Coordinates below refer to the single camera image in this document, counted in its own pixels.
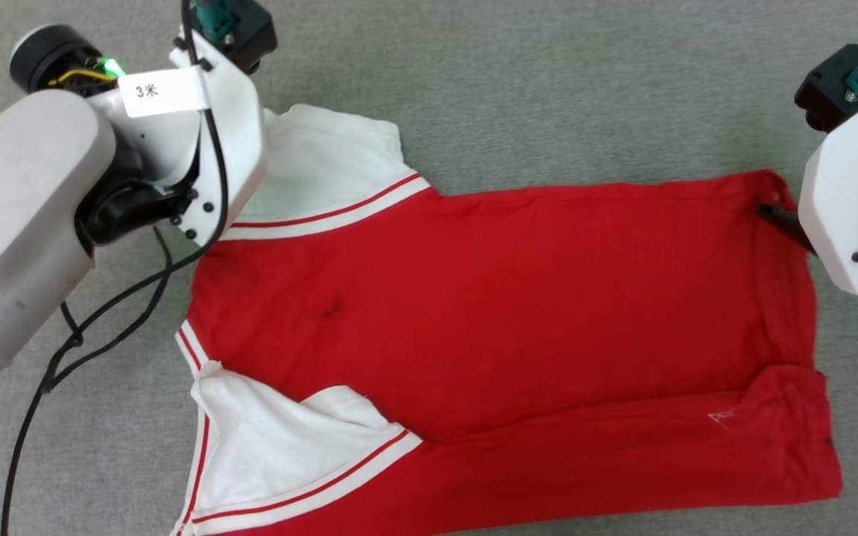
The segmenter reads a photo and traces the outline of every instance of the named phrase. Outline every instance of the green light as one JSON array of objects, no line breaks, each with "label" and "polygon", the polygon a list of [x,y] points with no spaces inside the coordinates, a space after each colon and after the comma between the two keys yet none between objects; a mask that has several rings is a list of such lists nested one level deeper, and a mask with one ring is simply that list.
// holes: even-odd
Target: green light
[{"label": "green light", "polygon": [[125,70],[121,68],[115,58],[106,57],[104,67],[107,74],[113,74],[117,78],[125,75]]}]

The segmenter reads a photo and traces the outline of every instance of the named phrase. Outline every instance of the red and white shirt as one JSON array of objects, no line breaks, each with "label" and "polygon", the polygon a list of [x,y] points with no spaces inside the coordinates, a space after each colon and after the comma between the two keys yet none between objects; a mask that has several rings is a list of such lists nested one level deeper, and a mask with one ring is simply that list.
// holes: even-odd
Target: red and white shirt
[{"label": "red and white shirt", "polygon": [[423,535],[836,496],[806,254],[769,170],[446,197],[383,121],[268,115],[177,336],[174,534]]}]

